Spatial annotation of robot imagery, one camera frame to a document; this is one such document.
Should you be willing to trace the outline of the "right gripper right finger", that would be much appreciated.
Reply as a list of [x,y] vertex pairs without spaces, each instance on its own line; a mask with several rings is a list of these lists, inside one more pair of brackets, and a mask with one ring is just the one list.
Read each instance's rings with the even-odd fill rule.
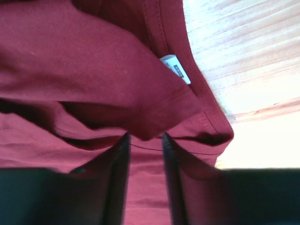
[[162,138],[174,225],[297,225],[299,169],[219,170]]

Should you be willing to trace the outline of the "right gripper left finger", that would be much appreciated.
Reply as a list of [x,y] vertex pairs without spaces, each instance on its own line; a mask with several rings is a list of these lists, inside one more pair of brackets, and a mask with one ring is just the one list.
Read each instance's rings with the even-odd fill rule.
[[70,173],[2,168],[3,225],[121,225],[127,195],[130,136]]

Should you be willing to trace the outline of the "dark red t shirt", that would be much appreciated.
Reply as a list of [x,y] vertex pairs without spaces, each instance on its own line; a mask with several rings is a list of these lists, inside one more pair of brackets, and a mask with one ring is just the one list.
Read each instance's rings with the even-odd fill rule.
[[3,0],[0,165],[63,173],[133,136],[124,223],[169,225],[161,135],[209,165],[233,130],[180,0]]

